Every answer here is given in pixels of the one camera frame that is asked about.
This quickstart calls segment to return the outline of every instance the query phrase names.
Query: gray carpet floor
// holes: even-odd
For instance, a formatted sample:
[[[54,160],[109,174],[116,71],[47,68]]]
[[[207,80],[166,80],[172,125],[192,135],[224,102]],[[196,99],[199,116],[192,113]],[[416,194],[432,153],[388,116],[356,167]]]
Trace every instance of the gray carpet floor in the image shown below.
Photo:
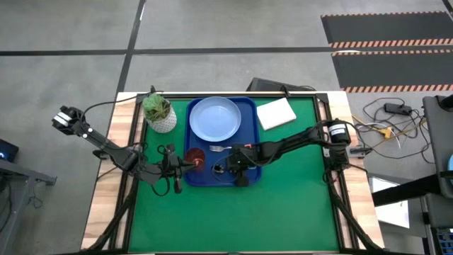
[[[0,1],[0,51],[126,49],[138,3]],[[397,11],[446,9],[441,0],[148,0],[135,47],[327,46],[320,15]],[[44,205],[27,208],[15,246],[19,254],[79,250],[99,161],[91,154],[94,147],[56,131],[51,119],[61,105],[84,109],[114,99],[123,61],[122,55],[0,57],[0,138],[21,148],[17,163],[58,176],[56,186],[37,187]],[[253,77],[339,90],[328,53],[298,53],[134,56],[125,91],[148,91],[150,85],[165,91],[244,91]],[[362,107],[376,98],[397,96],[420,108],[424,96],[435,94],[448,93],[361,93],[348,98],[353,114],[369,122]],[[93,109],[88,121],[106,133],[111,110]],[[364,139],[373,144],[379,135],[366,134]],[[405,155],[424,145],[421,136],[401,142],[401,149],[390,141],[379,151]],[[430,151],[426,157],[432,160]],[[434,171],[420,155],[397,161],[373,153],[365,166],[407,179]],[[407,239],[396,242],[384,233],[384,240],[391,250],[412,251]]]

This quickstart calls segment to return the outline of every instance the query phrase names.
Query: black mat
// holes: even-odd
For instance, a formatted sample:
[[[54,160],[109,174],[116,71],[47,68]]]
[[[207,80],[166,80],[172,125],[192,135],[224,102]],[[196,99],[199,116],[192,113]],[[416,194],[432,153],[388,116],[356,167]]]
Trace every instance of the black mat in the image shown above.
[[[332,47],[383,47],[453,43],[453,21],[442,11],[322,16]]]
[[[350,93],[453,90],[453,51],[334,52],[340,88]]]

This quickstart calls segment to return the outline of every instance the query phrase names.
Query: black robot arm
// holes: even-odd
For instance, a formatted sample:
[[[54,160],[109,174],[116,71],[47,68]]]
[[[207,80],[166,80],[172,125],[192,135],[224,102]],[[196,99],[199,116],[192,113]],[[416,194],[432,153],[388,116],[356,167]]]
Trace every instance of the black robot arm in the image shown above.
[[[160,162],[148,164],[143,160],[142,152],[131,147],[119,147],[107,139],[86,122],[83,112],[74,107],[62,106],[60,112],[52,119],[52,126],[65,135],[76,135],[108,154],[115,166],[131,176],[153,186],[160,178],[174,178],[174,190],[182,191],[183,174],[195,168],[195,165],[183,161],[175,153],[174,144],[159,146],[163,155]]]
[[[327,133],[323,131],[324,127],[328,128]],[[277,142],[234,144],[226,159],[226,166],[233,174],[236,174],[236,186],[248,186],[248,179],[245,175],[247,169],[254,166],[265,166],[279,159],[283,154],[307,145],[320,145],[329,151],[327,167],[330,170],[340,171],[349,167],[346,147],[350,142],[349,132],[344,121],[325,120]]]

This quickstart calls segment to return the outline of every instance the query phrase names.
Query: plate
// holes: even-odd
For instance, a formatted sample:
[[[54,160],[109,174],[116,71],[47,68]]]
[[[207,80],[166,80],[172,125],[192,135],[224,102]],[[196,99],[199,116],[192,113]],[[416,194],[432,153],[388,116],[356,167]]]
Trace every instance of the plate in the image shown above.
[[[232,137],[239,129],[241,111],[227,98],[209,97],[193,107],[189,123],[199,138],[208,142],[220,142]]]

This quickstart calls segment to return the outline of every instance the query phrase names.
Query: silver fork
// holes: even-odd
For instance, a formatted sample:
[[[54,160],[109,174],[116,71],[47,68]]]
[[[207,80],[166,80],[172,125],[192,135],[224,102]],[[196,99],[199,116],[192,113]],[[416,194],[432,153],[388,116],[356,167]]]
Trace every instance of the silver fork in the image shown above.
[[[210,145],[210,151],[212,151],[212,152],[223,152],[224,149],[231,149],[231,146],[222,147],[222,146]]]

